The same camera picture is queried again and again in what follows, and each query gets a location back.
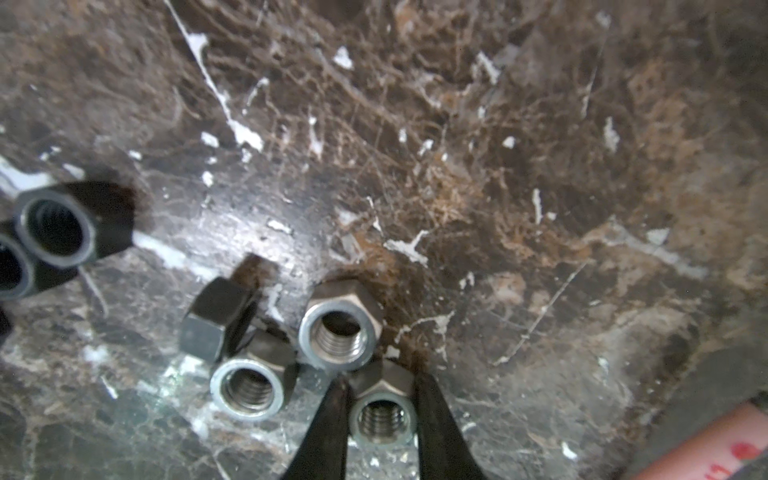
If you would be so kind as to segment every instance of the metal nut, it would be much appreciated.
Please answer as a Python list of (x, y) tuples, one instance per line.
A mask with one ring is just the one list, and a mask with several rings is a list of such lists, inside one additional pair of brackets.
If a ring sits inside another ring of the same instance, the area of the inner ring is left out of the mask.
[(114, 184), (78, 182), (26, 191), (14, 213), (19, 239), (53, 266), (80, 265), (131, 246), (133, 207)]
[(60, 270), (40, 261), (18, 240), (13, 223), (0, 223), (0, 300), (34, 295), (75, 278), (77, 269)]
[(299, 347), (321, 369), (358, 369), (370, 361), (382, 332), (379, 304), (357, 280), (323, 283), (299, 326)]
[(416, 431), (414, 376), (389, 360), (371, 362), (349, 378), (355, 402), (349, 433), (361, 446), (406, 445)]
[(253, 292), (218, 277), (197, 295), (181, 320), (179, 349), (209, 363), (234, 353), (256, 312)]
[(296, 352), (262, 330), (210, 378), (214, 403), (229, 416), (260, 422), (278, 413), (296, 385)]

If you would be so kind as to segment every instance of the marble surface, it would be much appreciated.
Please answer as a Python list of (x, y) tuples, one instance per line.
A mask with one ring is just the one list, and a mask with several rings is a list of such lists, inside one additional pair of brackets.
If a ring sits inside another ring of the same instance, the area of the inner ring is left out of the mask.
[[(708, 9), (6, 0), (2, 213), (110, 180), (137, 233), (2, 306), (0, 474), (279, 478), (329, 379), (217, 412), (177, 334), (222, 274), (292, 338), (360, 278), (379, 354), (435, 373), (483, 468), (615, 478), (708, 352), (764, 339), (768, 15)], [(349, 449), (349, 478), (417, 476), (413, 446)]]

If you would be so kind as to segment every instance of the pink tube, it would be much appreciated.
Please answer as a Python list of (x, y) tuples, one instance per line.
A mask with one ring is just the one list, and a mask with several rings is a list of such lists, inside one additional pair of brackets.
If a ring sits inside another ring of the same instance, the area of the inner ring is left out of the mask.
[(768, 448), (768, 415), (748, 402), (720, 417), (634, 480), (724, 480)]

